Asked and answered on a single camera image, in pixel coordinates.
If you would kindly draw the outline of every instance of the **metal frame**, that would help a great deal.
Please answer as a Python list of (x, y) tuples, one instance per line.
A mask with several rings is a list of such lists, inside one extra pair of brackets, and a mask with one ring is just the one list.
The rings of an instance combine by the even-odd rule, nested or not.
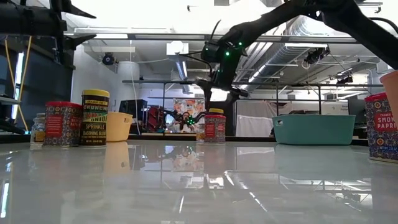
[[(122, 83), (131, 83), (132, 80), (123, 80)], [(180, 85), (192, 85), (195, 84), (195, 81), (171, 81), (171, 80), (136, 80), (134, 83), (158, 83), (158, 84), (163, 84), (163, 95), (161, 97), (149, 97), (150, 99), (163, 99), (162, 102), (162, 107), (164, 108), (164, 103), (165, 100), (171, 100), (174, 99), (175, 97), (165, 97), (165, 92), (166, 92), (166, 84), (168, 83), (173, 83), (173, 84), (180, 84)], [(255, 82), (233, 82), (233, 85), (260, 85), (260, 86), (274, 86), (275, 87), (275, 94), (276, 94), (276, 99), (259, 99), (259, 98), (243, 98), (239, 99), (241, 101), (250, 101), (250, 100), (267, 100), (267, 101), (276, 101), (276, 108), (277, 108), (277, 115), (279, 115), (279, 102), (292, 102), (292, 101), (317, 101), (319, 102), (319, 114), (322, 114), (322, 102), (334, 102), (338, 100), (322, 100), (322, 94), (321, 94), (321, 89), (322, 87), (361, 87), (366, 90), (366, 87), (383, 87), (383, 85), (363, 85), (363, 84), (323, 84), (323, 83), (255, 83)], [(290, 87), (308, 87), (308, 86), (315, 86), (318, 88), (318, 99), (317, 100), (282, 100), (279, 99), (279, 90), (280, 86), (282, 88), (284, 86), (290, 86)]]

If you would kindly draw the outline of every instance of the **table surface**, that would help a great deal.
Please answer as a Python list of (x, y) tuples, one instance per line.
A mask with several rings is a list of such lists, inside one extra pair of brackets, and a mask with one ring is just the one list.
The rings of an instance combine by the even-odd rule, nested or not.
[(96, 149), (1, 149), (4, 223), (398, 219), (398, 166), (370, 161), (366, 147), (128, 141)]

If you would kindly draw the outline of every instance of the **red spice tin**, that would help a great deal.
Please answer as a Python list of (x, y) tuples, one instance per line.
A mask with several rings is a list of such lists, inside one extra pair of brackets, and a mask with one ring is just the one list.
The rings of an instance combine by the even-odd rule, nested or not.
[(205, 142), (225, 142), (226, 117), (221, 109), (210, 109), (205, 116)]
[(45, 146), (77, 146), (80, 140), (82, 105), (52, 101), (45, 105)]
[(398, 162), (398, 130), (386, 93), (365, 102), (370, 159)]

